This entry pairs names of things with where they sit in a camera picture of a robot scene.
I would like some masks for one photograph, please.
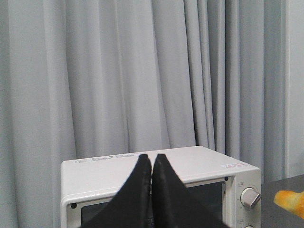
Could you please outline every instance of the dark countertop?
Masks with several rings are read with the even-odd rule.
[[[304,191],[304,175],[262,185],[262,228],[304,228],[304,219],[273,202],[280,190]]]

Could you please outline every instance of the curtain fold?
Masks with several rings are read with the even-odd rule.
[[[283,178],[284,7],[1,1],[0,227],[60,227],[69,159],[203,145]]]

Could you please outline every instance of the oven window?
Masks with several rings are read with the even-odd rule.
[[[188,190],[205,208],[207,208],[214,216],[222,220],[222,188],[224,182],[217,182],[213,184],[199,185],[189,187]],[[99,203],[81,208],[81,224],[92,219],[97,215],[105,206],[106,203]],[[148,228],[154,227],[153,212],[151,201],[148,210]]]
[[[102,209],[106,207],[106,203],[98,203],[93,205],[84,206],[81,208],[81,224],[90,221],[95,215],[97,215]]]
[[[220,220],[223,217],[223,184],[224,182],[217,182],[188,188],[194,198]]]

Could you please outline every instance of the oven label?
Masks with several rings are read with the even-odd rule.
[[[119,154],[119,155],[110,155],[110,156],[103,156],[103,157],[95,157],[95,158],[84,158],[84,159],[78,159],[74,160],[74,163],[84,163],[84,162],[95,162],[100,160],[109,160],[109,159],[116,159],[116,158],[127,158],[127,157],[133,157],[138,155],[139,153],[125,153],[125,154]]]
[[[237,224],[242,224],[242,223],[244,223],[243,219],[240,219],[240,220],[237,221]]]
[[[233,163],[233,164],[226,164],[226,165],[221,165],[222,167],[224,168],[237,168],[237,167],[243,167],[243,166],[246,166],[248,164],[246,163]]]

